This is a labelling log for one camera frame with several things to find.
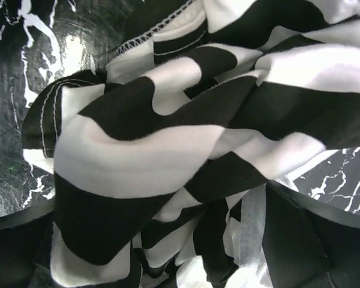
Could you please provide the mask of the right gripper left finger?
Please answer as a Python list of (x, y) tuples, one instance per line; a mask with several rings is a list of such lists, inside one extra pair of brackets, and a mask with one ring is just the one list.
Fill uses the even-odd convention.
[(0, 287), (28, 287), (36, 256), (52, 222), (54, 200), (0, 217)]

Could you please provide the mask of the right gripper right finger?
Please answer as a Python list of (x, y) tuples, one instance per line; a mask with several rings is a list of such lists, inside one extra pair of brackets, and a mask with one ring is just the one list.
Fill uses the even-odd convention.
[(360, 287), (360, 215), (267, 185), (263, 249), (274, 287)]

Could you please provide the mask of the black white wide-striped tank top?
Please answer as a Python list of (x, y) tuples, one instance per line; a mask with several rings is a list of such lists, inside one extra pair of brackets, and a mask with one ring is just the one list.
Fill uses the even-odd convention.
[(148, 1), (100, 74), (50, 84), (60, 287), (271, 287), (268, 181), (360, 147), (360, 1)]

